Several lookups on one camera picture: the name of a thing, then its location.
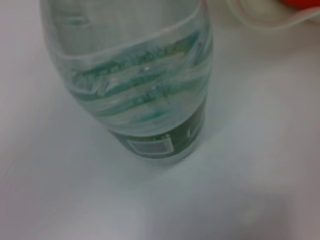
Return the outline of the clear green-label water bottle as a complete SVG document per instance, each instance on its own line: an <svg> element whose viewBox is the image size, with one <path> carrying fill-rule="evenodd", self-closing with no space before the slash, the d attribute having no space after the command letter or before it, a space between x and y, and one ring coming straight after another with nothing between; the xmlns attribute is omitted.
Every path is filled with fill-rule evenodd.
<svg viewBox="0 0 320 240"><path fill-rule="evenodd" d="M195 148L213 66L206 0L39 0L51 60L73 98L136 156Z"/></svg>

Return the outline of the red-orange toy orange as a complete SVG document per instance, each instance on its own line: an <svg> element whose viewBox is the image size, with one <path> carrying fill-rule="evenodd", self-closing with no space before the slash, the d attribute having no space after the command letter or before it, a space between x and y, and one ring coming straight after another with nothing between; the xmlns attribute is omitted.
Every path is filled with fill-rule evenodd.
<svg viewBox="0 0 320 240"><path fill-rule="evenodd" d="M291 12L319 12L320 0L277 0Z"/></svg>

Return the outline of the pale green glass fruit bowl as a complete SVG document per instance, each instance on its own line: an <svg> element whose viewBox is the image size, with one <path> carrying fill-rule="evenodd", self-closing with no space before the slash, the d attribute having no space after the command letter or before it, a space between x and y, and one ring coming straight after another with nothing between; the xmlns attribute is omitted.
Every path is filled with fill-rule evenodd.
<svg viewBox="0 0 320 240"><path fill-rule="evenodd" d="M320 25L320 12L293 12L277 0L226 0L235 17L259 30L286 29L303 22Z"/></svg>

